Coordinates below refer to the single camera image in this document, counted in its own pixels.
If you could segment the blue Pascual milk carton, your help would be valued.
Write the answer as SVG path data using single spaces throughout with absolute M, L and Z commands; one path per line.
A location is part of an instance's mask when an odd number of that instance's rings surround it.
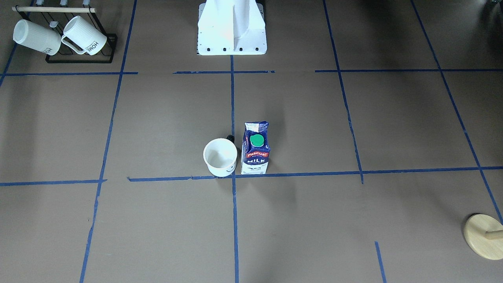
M 241 149 L 241 175 L 263 175 L 269 165 L 269 122 L 246 122 Z

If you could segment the white ribbed HOME cup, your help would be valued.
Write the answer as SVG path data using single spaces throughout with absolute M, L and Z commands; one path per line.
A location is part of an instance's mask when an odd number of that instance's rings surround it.
M 77 54 L 95 55 L 103 49 L 106 42 L 106 35 L 81 16 L 72 18 L 61 36 L 61 43 Z

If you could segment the wooden mug tree stand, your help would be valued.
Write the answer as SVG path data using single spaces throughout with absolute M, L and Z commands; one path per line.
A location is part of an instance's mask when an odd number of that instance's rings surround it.
M 465 222 L 463 236 L 469 247 L 489 260 L 503 258 L 503 226 L 485 214 L 471 215 Z

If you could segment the white smiley face mug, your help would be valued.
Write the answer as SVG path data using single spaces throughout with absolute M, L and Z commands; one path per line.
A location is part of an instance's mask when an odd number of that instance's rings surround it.
M 210 140 L 203 149 L 203 160 L 209 172 L 215 177 L 223 178 L 231 175 L 237 167 L 237 147 L 235 137 Z

